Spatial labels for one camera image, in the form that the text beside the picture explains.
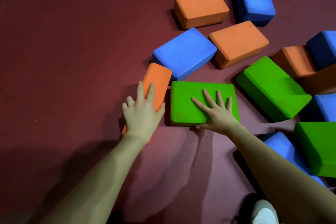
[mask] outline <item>green block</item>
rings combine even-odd
[[[245,69],[236,82],[275,122],[292,119],[312,98],[269,57]]]
[[[312,172],[336,178],[336,122],[298,122],[294,133]]]
[[[194,97],[210,107],[209,103],[205,100],[203,89],[208,91],[217,104],[217,90],[220,90],[225,104],[227,104],[229,97],[232,96],[232,114],[239,121],[236,93],[232,84],[175,81],[171,84],[170,123],[172,125],[191,127],[210,122],[209,116],[200,110],[191,100]]]

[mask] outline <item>skin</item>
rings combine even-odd
[[[122,104],[127,133],[41,223],[106,223],[132,163],[165,112],[165,104],[155,112],[154,94],[151,83],[144,99],[143,85],[139,82],[136,101],[127,97]],[[249,133],[232,115],[232,98],[226,109],[221,93],[217,94],[218,105],[204,90],[211,108],[192,98],[211,118],[210,124],[197,128],[226,135],[233,141],[286,224],[336,223],[336,196]]]

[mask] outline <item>yoga block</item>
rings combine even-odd
[[[292,119],[312,98],[269,57],[249,66],[236,81],[275,122]]]
[[[217,47],[215,60],[221,68],[256,55],[269,44],[250,21],[213,32],[209,38]]]
[[[321,31],[307,42],[318,71],[336,63],[336,31]]]
[[[305,77],[300,85],[311,95],[336,93],[336,64]]]
[[[313,174],[313,172],[308,168],[305,160],[300,156],[300,154],[295,150],[292,143],[282,132],[268,133],[264,135],[261,140],[272,150],[278,153],[281,157],[284,157],[294,166],[299,168],[302,172],[309,175],[315,181],[325,186],[322,180]]]
[[[175,0],[174,12],[184,29],[221,23],[229,13],[224,0]]]
[[[317,95],[299,112],[301,121],[336,122],[336,94]]]
[[[200,110],[192,97],[210,107],[205,100],[203,89],[206,89],[213,100],[218,104],[216,91],[220,90],[224,103],[232,96],[232,114],[239,121],[238,105],[235,88],[232,84],[207,82],[172,82],[171,84],[171,112],[170,123],[176,126],[196,126],[209,123],[209,116]]]
[[[313,174],[336,178],[336,122],[298,122],[294,133]]]
[[[197,29],[191,28],[153,51],[153,62],[172,70],[172,81],[182,81],[205,63],[217,48]]]
[[[284,47],[271,59],[293,79],[306,77],[316,72],[304,45]]]
[[[266,26],[275,16],[272,0],[235,0],[240,22],[251,21],[256,26]]]
[[[166,95],[167,87],[171,78],[171,70],[160,66],[155,63],[151,63],[147,69],[147,72],[145,74],[145,77],[142,81],[143,83],[143,94],[144,98],[147,98],[147,94],[149,91],[149,85],[151,82],[154,83],[154,89],[155,89],[155,96],[154,96],[154,109],[157,111],[161,104],[163,103],[163,100]],[[124,129],[122,131],[122,135],[124,135],[127,131],[127,125],[124,126]]]

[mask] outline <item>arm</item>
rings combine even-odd
[[[139,82],[136,102],[128,97],[127,103],[122,105],[128,127],[127,133],[42,220],[41,224],[107,222],[128,171],[165,112],[165,104],[155,112],[153,100],[154,84],[150,85],[147,99],[144,99],[143,85]]]
[[[220,91],[218,105],[204,94],[212,108],[192,98],[211,118],[210,124],[200,124],[226,135],[237,146],[268,200],[290,223],[336,223],[336,196],[288,160],[281,157],[247,131],[232,115],[232,98],[227,110]]]

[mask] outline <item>dark blue block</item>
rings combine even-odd
[[[172,81],[182,81],[216,53],[217,48],[191,28],[153,51],[153,62],[172,70]]]
[[[336,31],[322,31],[307,42],[307,50],[318,71],[336,63]]]
[[[301,121],[336,121],[336,94],[314,96],[299,112]]]
[[[235,0],[239,22],[251,21],[255,26],[266,26],[275,16],[272,0]]]
[[[277,152],[280,156],[284,157],[294,166],[299,168],[302,172],[309,175],[321,185],[325,186],[318,176],[313,175],[312,171],[307,167],[304,159],[299,155],[292,143],[282,132],[266,134],[263,138],[261,138],[261,140],[265,140],[264,143]]]

